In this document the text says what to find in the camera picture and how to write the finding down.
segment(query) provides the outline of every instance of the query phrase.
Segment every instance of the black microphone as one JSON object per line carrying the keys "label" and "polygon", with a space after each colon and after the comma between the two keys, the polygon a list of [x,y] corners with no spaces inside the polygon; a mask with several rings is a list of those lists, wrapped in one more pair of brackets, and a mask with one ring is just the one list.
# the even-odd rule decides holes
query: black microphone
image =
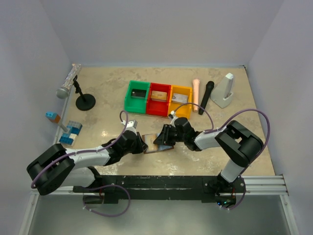
{"label": "black microphone", "polygon": [[[213,88],[214,88],[214,82],[212,82],[212,81],[209,81],[205,86],[205,93],[204,93],[204,96],[202,98],[201,105],[200,105],[203,109],[205,109],[205,107],[206,107],[206,104],[210,98],[210,95],[211,95]],[[204,111],[202,109],[199,109],[200,115],[202,115],[203,112]]]}

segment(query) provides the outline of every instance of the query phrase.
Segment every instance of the silver microphone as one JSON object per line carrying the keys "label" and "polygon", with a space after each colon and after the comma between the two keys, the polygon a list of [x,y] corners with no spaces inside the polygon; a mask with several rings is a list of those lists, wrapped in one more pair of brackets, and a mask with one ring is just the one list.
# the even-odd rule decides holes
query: silver microphone
{"label": "silver microphone", "polygon": [[73,86],[73,79],[75,78],[76,75],[79,74],[80,70],[82,70],[82,65],[81,64],[74,64],[73,68],[69,72],[68,76],[64,80],[64,84],[57,89],[57,97],[60,99],[65,99],[69,95],[69,91],[71,87]]}

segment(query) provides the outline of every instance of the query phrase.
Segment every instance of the marble countertop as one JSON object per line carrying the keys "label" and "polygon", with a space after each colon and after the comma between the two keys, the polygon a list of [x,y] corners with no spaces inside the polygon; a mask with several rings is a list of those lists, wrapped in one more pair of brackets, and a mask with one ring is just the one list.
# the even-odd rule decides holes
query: marble countertop
{"label": "marble countertop", "polygon": [[[119,113],[124,109],[124,98],[130,80],[190,86],[192,80],[200,80],[201,101],[208,81],[218,84],[227,74],[235,76],[233,101],[224,109],[209,100],[206,110],[211,114],[215,127],[220,127],[235,112],[255,108],[249,81],[244,68],[83,68],[78,82],[83,93],[95,96],[96,105],[89,111],[80,111],[75,106],[78,94],[73,94],[68,105],[69,120],[82,123],[83,128],[73,146],[75,149],[92,148],[116,138],[123,126]],[[130,119],[138,122],[137,131],[143,134],[159,133],[165,117],[129,113]],[[263,141],[264,133],[256,112],[246,112],[235,118]],[[189,119],[195,130],[211,128],[208,117],[191,113]],[[226,165],[229,157],[222,148],[210,148],[192,152],[183,143],[175,149],[153,154],[126,155],[120,162],[110,166],[97,166],[100,174],[120,175],[216,175]],[[268,149],[256,159],[244,175],[275,175]]]}

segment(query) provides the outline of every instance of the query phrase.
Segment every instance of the microphone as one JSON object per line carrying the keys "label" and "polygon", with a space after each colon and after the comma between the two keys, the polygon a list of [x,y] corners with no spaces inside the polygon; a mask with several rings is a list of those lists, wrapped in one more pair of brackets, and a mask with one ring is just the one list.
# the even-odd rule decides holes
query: microphone
{"label": "microphone", "polygon": [[73,68],[71,69],[68,76],[64,80],[64,84],[59,89],[57,89],[56,94],[57,94],[58,98],[65,99],[69,96],[69,91],[74,84],[73,80],[74,80],[75,76],[77,76],[79,74],[80,70],[82,70],[81,64],[74,64],[73,65]]}
{"label": "microphone", "polygon": [[[205,93],[204,93],[204,96],[202,98],[202,101],[201,101],[201,107],[203,107],[205,109],[206,107],[206,104],[207,104],[207,101],[209,100],[210,98],[210,95],[211,95],[211,92],[214,88],[214,82],[212,81],[209,81],[206,86],[205,86]],[[202,109],[199,109],[199,114],[202,115],[203,114],[203,110]]]}

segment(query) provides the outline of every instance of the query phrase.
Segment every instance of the gray floor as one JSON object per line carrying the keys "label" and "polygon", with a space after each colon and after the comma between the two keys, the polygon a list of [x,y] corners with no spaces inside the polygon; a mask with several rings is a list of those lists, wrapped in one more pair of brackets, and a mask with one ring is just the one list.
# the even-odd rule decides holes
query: gray floor
{"label": "gray floor", "polygon": [[[118,205],[100,205],[98,211],[122,211]],[[31,235],[288,235],[279,196],[246,196],[233,211],[198,201],[132,201],[117,218],[82,210],[81,195],[41,196]]]}

